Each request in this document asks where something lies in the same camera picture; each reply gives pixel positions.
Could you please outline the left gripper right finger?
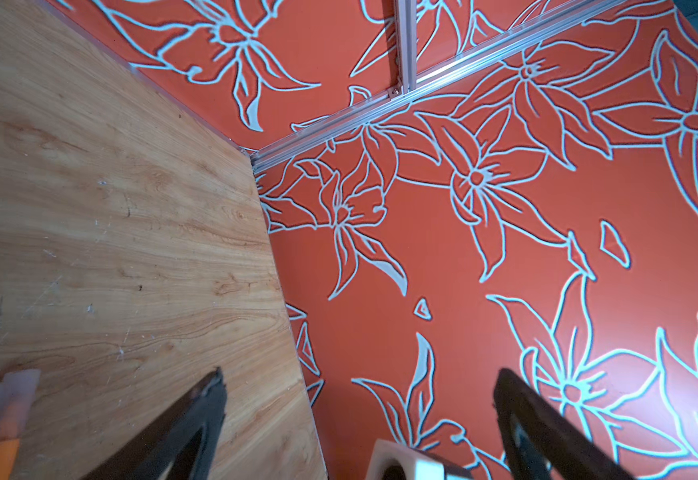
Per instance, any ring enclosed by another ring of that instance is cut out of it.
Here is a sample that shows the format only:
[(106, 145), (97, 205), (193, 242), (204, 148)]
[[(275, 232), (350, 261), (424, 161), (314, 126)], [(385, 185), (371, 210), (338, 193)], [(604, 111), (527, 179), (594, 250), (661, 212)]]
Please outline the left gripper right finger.
[(493, 405), (515, 479), (631, 479), (514, 371), (498, 372)]

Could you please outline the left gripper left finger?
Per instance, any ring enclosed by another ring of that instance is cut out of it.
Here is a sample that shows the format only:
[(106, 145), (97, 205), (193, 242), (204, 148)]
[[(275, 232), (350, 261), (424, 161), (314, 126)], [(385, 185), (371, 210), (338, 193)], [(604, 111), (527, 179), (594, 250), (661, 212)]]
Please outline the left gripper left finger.
[(226, 417), (220, 368), (209, 372), (87, 479), (207, 479)]

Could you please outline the orange marker pen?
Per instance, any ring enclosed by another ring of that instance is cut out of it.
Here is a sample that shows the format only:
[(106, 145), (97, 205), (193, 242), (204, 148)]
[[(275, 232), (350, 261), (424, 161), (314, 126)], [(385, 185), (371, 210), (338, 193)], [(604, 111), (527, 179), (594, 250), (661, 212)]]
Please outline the orange marker pen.
[(9, 372), (0, 380), (0, 479), (11, 476), (41, 372)]

